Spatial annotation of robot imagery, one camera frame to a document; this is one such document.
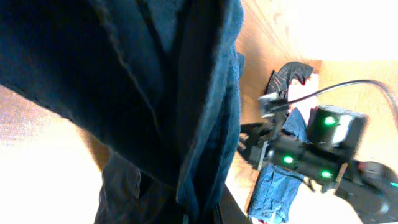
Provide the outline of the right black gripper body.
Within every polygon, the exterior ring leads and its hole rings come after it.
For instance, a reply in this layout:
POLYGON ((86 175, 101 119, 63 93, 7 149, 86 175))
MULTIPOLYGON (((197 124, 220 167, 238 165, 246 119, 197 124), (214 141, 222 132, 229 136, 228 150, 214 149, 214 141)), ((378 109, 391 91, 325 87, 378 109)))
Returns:
POLYGON ((321 185, 341 181, 358 149, 368 117, 321 105, 306 130, 306 140, 282 131, 285 118, 241 125, 239 153, 260 168, 266 162, 302 174, 321 185))

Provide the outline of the navy blue shorts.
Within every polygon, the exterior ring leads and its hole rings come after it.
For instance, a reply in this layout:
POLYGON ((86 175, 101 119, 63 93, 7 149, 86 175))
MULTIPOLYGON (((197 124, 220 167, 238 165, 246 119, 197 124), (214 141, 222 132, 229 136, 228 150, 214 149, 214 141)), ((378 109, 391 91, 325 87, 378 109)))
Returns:
POLYGON ((96 223, 212 223, 237 150, 239 1, 1 2, 1 85, 112 150, 96 223))

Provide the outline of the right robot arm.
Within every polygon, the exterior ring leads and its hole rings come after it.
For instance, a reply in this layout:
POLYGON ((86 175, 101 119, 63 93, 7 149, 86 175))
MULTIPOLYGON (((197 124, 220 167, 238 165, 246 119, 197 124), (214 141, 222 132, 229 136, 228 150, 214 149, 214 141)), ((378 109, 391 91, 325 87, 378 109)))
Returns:
POLYGON ((320 184, 348 202, 364 223, 397 220, 397 175, 354 159, 367 117, 321 105, 305 122, 297 110, 274 122, 241 126, 239 153, 260 169, 248 215, 285 223, 299 187, 320 184))

